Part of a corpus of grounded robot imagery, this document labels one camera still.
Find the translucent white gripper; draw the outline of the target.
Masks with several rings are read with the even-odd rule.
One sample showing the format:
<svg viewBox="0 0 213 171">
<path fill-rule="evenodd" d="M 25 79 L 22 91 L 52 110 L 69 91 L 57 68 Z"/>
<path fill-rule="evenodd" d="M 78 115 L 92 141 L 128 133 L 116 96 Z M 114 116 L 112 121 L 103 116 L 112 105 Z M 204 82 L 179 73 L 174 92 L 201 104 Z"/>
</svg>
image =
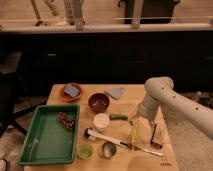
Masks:
<svg viewBox="0 0 213 171">
<path fill-rule="evenodd" d="M 136 120 L 139 121 L 139 134 L 142 140 L 142 142 L 138 144 L 148 143 L 152 135 L 152 127 L 150 126 L 149 121 L 142 117 L 133 117 L 130 123 Z"/>
</svg>

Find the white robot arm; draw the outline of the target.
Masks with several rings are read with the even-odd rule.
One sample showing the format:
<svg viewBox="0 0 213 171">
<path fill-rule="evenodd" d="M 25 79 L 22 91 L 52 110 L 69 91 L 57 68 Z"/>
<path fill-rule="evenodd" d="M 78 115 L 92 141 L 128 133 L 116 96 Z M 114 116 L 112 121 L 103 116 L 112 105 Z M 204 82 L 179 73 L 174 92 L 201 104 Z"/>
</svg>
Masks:
<svg viewBox="0 0 213 171">
<path fill-rule="evenodd" d="M 170 77 L 152 77 L 145 81 L 146 94 L 137 104 L 136 115 L 153 121 L 161 104 L 179 112 L 197 129 L 213 140 L 213 110 L 173 90 Z"/>
</svg>

